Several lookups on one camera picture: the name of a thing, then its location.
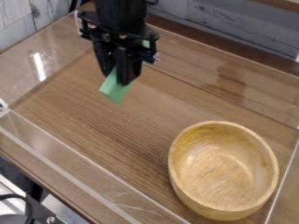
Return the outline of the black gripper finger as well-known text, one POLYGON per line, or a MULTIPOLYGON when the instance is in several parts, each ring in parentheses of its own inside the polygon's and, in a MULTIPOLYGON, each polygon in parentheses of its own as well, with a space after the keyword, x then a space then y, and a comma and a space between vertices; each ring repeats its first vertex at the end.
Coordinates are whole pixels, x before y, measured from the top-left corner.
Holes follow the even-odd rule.
POLYGON ((116 49, 116 82, 127 86, 142 73, 143 60, 136 51, 119 47, 116 49))
POLYGON ((102 73, 108 77, 116 65, 115 46, 111 42, 100 41, 94 41, 92 45, 102 73))

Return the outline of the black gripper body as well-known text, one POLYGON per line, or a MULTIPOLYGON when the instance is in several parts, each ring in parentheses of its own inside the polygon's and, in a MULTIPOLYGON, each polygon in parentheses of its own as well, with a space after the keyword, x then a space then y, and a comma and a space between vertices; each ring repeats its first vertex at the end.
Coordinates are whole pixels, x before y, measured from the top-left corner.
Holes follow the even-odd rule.
POLYGON ((147 7, 159 0, 95 0, 95 10, 80 10, 84 39, 122 46, 135 58, 154 64, 158 59, 158 31, 146 23, 147 7))

